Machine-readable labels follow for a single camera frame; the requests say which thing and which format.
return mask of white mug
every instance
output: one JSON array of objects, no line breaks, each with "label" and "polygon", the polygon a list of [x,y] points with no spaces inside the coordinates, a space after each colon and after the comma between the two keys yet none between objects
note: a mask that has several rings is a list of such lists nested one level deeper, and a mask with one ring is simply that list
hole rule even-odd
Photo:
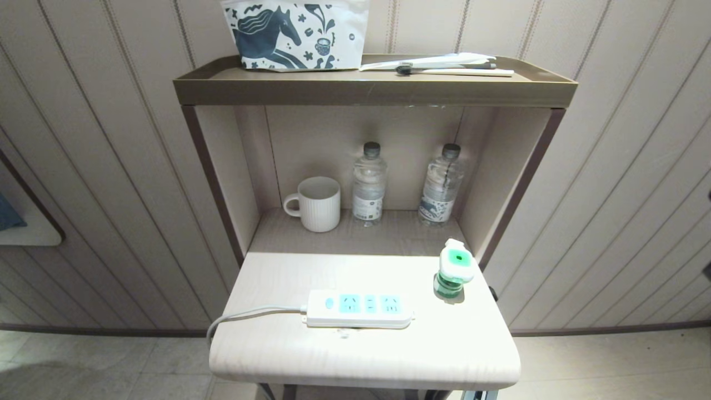
[{"label": "white mug", "polygon": [[[301,218],[301,224],[311,232],[328,232],[341,220],[341,185],[326,177],[308,178],[299,184],[298,193],[284,199],[284,211]],[[287,207],[292,200],[299,201],[299,209]]]}]

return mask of top shelf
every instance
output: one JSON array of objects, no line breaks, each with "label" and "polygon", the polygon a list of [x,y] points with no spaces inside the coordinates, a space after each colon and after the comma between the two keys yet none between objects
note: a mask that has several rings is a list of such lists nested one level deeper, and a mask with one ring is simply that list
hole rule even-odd
[{"label": "top shelf", "polygon": [[[365,54],[363,63],[426,56]],[[219,58],[173,81],[182,105],[480,105],[567,108],[577,82],[533,64],[497,57],[514,70],[491,76],[398,76],[394,71],[277,73],[244,70],[239,56]]]}]

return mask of baseboard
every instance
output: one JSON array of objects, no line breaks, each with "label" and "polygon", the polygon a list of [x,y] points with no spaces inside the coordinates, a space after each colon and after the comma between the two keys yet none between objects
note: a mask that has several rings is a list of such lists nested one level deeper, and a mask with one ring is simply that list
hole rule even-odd
[{"label": "baseboard", "polygon": [[649,332],[656,330],[677,330],[711,327],[710,321],[674,322],[672,324],[632,325],[626,327],[590,327],[562,330],[511,330],[513,337],[605,335],[609,333]]},{"label": "baseboard", "polygon": [[[591,327],[566,330],[511,330],[514,337],[604,335],[609,333],[649,332],[711,327],[709,321],[675,322],[673,324],[634,325],[628,327]],[[131,330],[87,329],[76,327],[41,327],[32,325],[0,324],[0,330],[20,332],[58,333],[62,335],[128,336],[128,337],[205,337],[205,330]]]}]

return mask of mug handle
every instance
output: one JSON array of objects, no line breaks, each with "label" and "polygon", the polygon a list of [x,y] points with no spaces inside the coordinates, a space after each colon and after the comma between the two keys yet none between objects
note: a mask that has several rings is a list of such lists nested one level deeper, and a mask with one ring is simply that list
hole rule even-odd
[{"label": "mug handle", "polygon": [[300,210],[292,210],[289,207],[287,207],[287,204],[289,204],[289,202],[292,200],[298,201],[299,194],[298,193],[290,194],[284,199],[284,211],[286,211],[287,214],[289,214],[290,216],[296,216],[296,217],[301,218],[301,211]]}]

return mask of water bottle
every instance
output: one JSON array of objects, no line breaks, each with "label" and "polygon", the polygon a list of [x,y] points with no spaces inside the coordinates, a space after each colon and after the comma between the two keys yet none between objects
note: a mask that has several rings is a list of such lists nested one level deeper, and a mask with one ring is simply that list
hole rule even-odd
[{"label": "water bottle", "polygon": [[432,160],[427,166],[422,200],[418,215],[428,226],[443,226],[451,216],[454,200],[464,178],[464,165],[458,160],[461,148],[448,143],[442,149],[442,156]]},{"label": "water bottle", "polygon": [[383,216],[383,197],[387,164],[380,158],[380,145],[363,145],[363,156],[353,166],[353,216],[363,226],[380,223]]}]

